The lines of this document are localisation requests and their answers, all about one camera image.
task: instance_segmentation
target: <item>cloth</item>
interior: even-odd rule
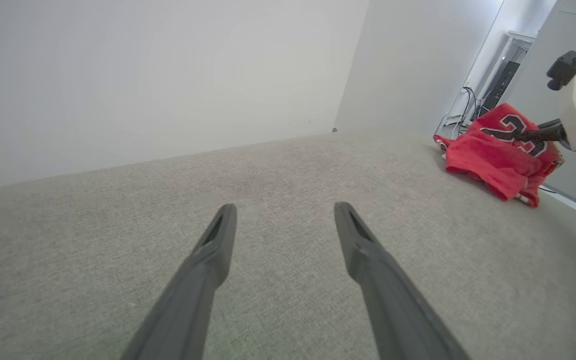
[[[452,140],[434,135],[445,150],[446,170],[482,180],[504,201],[516,198],[529,207],[539,205],[538,189],[564,160],[552,141],[519,141],[517,135],[539,127],[503,103],[475,120],[467,132]]]

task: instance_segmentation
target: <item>black cable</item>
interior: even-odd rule
[[[519,57],[519,49],[521,49],[520,47],[517,48],[517,51],[514,52],[514,55],[512,56],[512,59],[510,59],[510,61],[514,62],[517,57]]]
[[[473,89],[471,89],[470,86],[464,86],[463,88],[466,89],[466,91],[468,92],[468,96],[470,96],[471,93],[472,93],[472,98],[474,99],[474,104],[473,104],[473,105],[475,106],[475,111],[476,111],[476,110],[477,110],[477,100],[479,100],[479,99],[477,98],[477,96],[475,96],[475,91],[474,91]],[[480,107],[481,107],[482,105],[484,105],[484,103],[483,103],[482,100],[479,100],[479,105],[480,105]],[[464,116],[462,115],[461,117],[462,117],[461,123],[464,123],[464,119],[463,119]]]
[[[552,190],[549,190],[549,189],[544,189],[544,188],[541,187],[541,186],[539,187],[539,190],[540,190],[540,191],[549,192],[549,193],[553,193],[553,194],[557,194],[557,191],[552,191]]]
[[[466,101],[466,107],[463,109],[463,113],[461,114],[461,118],[459,119],[457,126],[461,126],[462,123],[464,123],[464,116],[466,116],[466,112],[468,111],[468,107],[470,107],[470,105],[471,105],[471,92],[468,91],[468,89],[470,89],[470,88],[468,86],[464,86],[463,88],[466,89],[466,93],[468,93],[468,100]]]
[[[482,107],[484,106],[483,100],[479,100],[479,106],[477,107],[477,100],[479,99],[478,98],[475,99],[475,111],[477,112],[477,116],[475,117],[475,119],[480,118],[480,114],[482,114]]]

